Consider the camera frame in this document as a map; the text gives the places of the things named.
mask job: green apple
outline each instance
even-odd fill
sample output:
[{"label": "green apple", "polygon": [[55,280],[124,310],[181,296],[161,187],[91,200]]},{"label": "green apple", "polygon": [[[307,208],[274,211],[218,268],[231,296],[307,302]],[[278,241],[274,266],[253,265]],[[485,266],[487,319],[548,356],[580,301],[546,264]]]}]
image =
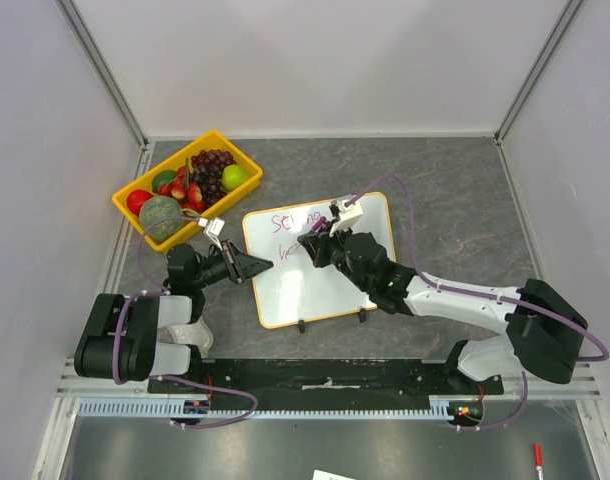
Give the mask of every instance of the green apple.
[{"label": "green apple", "polygon": [[221,183],[228,192],[236,190],[243,183],[249,180],[249,175],[238,165],[230,165],[223,170],[223,179]]}]

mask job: red marker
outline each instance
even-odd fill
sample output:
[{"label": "red marker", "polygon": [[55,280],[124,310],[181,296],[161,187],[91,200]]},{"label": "red marker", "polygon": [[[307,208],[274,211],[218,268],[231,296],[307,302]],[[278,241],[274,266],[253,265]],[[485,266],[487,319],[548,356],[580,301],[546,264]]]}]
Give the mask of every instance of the red marker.
[{"label": "red marker", "polygon": [[544,480],[543,452],[541,452],[541,446],[538,443],[534,444],[534,456],[536,457],[536,473],[538,473],[538,480]]}]

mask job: fruit basket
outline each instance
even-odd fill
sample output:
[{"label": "fruit basket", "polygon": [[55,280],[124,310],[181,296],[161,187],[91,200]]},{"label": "fruit basket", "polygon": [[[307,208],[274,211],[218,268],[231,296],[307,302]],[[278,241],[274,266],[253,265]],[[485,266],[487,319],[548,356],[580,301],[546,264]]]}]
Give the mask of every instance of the fruit basket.
[{"label": "fruit basket", "polygon": [[[245,171],[245,173],[249,176],[249,179],[202,212],[202,217],[217,217],[243,197],[249,195],[252,190],[260,185],[263,170],[219,132],[216,130],[209,131],[199,139],[194,140],[182,150],[176,152],[167,160],[161,162],[159,165],[156,165],[150,171],[143,174],[141,177],[137,178],[112,196],[112,201],[114,204],[123,213],[123,215],[125,215],[127,220],[129,220],[139,234],[143,233],[143,228],[139,222],[138,215],[132,213],[127,206],[127,197],[129,194],[134,190],[146,190],[148,192],[152,192],[152,182],[156,175],[165,170],[178,170],[180,167],[185,165],[186,159],[191,159],[192,157],[198,156],[203,150],[221,150],[231,153],[234,162],[236,162],[236,164]],[[145,240],[155,251],[166,253],[174,245],[187,241],[200,229],[201,227],[199,227],[196,222],[187,222],[187,225],[162,242],[154,240],[149,235],[145,237]]]}]

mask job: melon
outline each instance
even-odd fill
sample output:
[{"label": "melon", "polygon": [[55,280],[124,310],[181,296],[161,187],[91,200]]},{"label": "melon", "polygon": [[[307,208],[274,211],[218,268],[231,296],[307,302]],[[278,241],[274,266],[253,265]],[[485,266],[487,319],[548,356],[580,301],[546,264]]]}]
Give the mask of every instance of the melon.
[{"label": "melon", "polygon": [[[182,217],[183,210],[178,202],[172,198],[158,195],[150,198],[141,207],[138,221],[143,230],[159,220],[167,217]],[[169,220],[152,228],[147,234],[157,242],[163,242],[178,232],[186,222],[182,220]]]}]

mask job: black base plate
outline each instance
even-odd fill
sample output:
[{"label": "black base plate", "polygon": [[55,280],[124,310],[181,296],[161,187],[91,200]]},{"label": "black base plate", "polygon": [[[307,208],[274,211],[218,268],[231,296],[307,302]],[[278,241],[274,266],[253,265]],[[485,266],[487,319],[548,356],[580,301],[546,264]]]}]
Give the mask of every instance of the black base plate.
[{"label": "black base plate", "polygon": [[[199,383],[253,393],[259,410],[399,410],[426,409],[429,395],[478,395],[478,384],[453,387],[442,363],[422,360],[260,360],[205,359],[195,361],[183,376]],[[303,386],[359,386],[344,389],[303,389]],[[485,395],[503,394],[503,383],[481,382]],[[183,394],[203,391],[169,381],[150,380],[149,393]],[[244,410],[249,400],[217,393],[213,410]]]}]

